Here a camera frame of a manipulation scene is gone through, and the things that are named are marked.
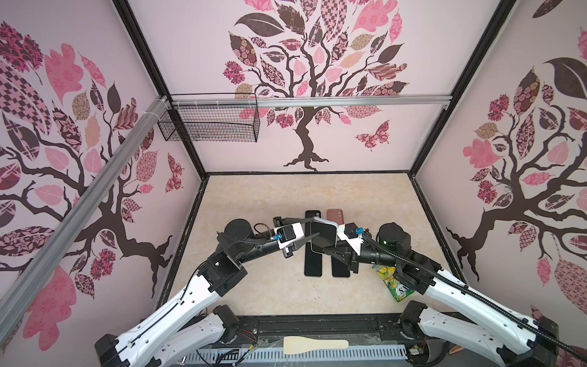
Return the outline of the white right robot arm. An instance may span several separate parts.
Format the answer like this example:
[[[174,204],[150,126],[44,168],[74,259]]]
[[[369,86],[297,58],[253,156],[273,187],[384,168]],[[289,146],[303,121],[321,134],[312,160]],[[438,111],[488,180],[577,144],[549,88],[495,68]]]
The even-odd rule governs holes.
[[[399,327],[408,339],[431,336],[475,352],[499,366],[555,366],[558,326],[507,309],[411,248],[411,236],[385,223],[376,236],[354,223],[310,224],[313,244],[357,272],[359,264],[391,266],[401,285],[461,314],[446,316],[422,302],[405,307]]]

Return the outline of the purple smartphone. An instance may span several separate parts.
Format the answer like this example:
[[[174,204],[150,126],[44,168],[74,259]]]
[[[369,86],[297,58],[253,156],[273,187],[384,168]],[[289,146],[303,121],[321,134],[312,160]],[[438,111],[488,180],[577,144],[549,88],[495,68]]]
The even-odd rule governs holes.
[[[336,258],[331,258],[331,269],[333,278],[349,278],[350,270],[348,266]]]

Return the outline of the pink phone case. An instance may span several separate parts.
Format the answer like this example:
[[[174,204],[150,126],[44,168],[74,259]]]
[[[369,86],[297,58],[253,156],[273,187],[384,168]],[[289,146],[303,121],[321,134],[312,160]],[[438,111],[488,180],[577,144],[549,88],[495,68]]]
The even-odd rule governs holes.
[[[341,209],[328,209],[327,220],[336,223],[338,226],[345,223],[344,214]]]

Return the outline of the black phone case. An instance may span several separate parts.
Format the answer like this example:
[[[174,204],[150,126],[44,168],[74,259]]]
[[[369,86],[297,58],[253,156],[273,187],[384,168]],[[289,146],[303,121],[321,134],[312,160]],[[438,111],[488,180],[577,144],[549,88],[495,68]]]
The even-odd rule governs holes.
[[[316,218],[321,219],[322,213],[320,210],[311,209],[305,212],[305,219],[306,220],[315,220]]]

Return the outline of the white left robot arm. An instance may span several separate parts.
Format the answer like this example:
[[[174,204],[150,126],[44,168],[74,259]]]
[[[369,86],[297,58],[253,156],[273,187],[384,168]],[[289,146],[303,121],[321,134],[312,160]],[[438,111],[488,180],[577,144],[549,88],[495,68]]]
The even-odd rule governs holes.
[[[232,290],[247,274],[244,263],[283,252],[289,258],[313,239],[311,218],[275,218],[275,228],[260,234],[244,219],[229,222],[217,235],[215,252],[197,266],[186,285],[163,306],[119,336],[95,344],[102,366],[172,366],[192,350],[231,342],[238,318],[226,305],[203,311]]]

